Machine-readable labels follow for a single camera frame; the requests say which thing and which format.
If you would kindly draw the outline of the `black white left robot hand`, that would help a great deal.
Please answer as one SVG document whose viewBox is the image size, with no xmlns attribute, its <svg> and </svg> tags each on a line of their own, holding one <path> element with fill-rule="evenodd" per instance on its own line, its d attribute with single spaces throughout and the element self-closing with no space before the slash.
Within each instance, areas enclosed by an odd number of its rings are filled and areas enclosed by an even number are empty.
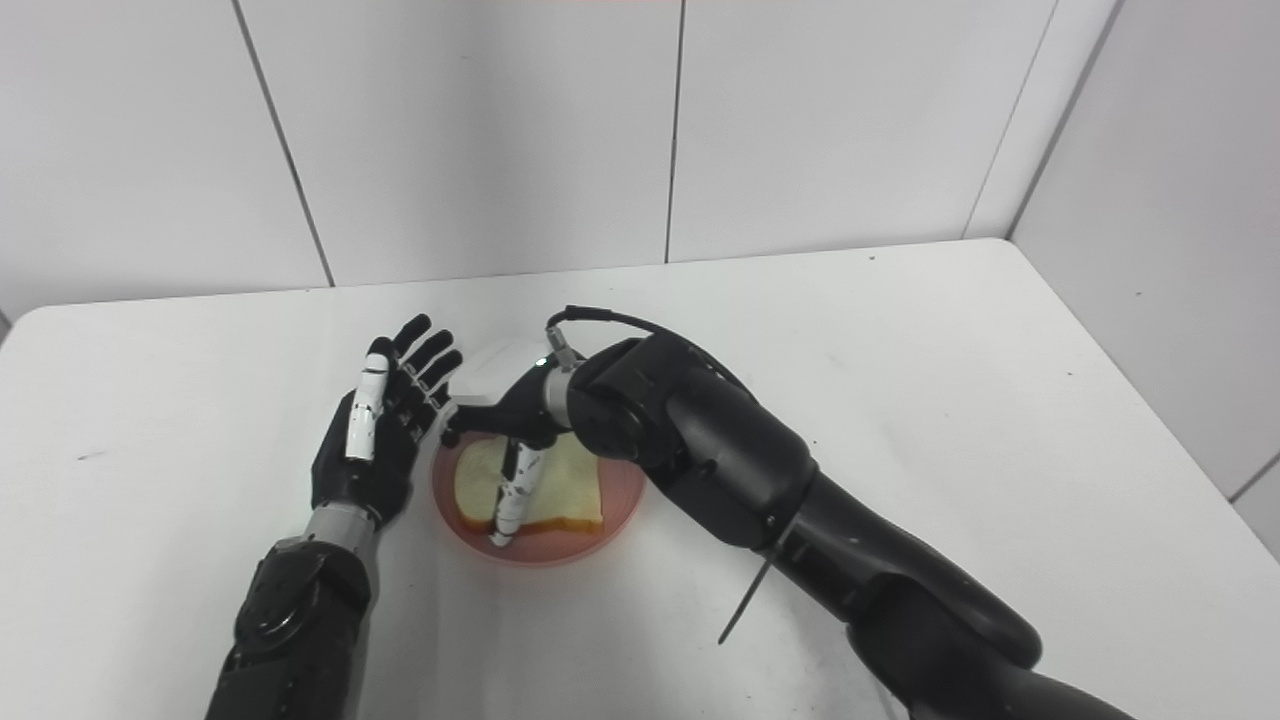
<svg viewBox="0 0 1280 720">
<path fill-rule="evenodd" d="M 448 329 L 420 313 L 369 346 L 355 388 L 339 401 L 311 466 L 310 505 L 347 505 L 376 527 L 408 502 L 420 445 L 451 406 L 462 352 Z"/>
</svg>

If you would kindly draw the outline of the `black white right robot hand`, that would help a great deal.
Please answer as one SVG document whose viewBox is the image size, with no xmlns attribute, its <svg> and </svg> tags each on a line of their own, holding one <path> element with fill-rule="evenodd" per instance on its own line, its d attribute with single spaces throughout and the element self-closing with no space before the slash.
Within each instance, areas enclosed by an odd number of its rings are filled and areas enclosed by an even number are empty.
<svg viewBox="0 0 1280 720">
<path fill-rule="evenodd" d="M 511 546 L 529 524 L 535 498 L 544 484 L 547 455 L 557 438 L 567 432 L 562 418 L 563 402 L 554 400 L 556 386 L 573 372 L 575 359 L 566 361 L 558 350 L 520 366 L 521 374 L 495 404 L 456 402 L 445 424 L 442 445 L 456 447 L 466 433 L 488 433 L 506 438 L 500 482 L 486 524 L 488 538 L 497 548 Z"/>
</svg>

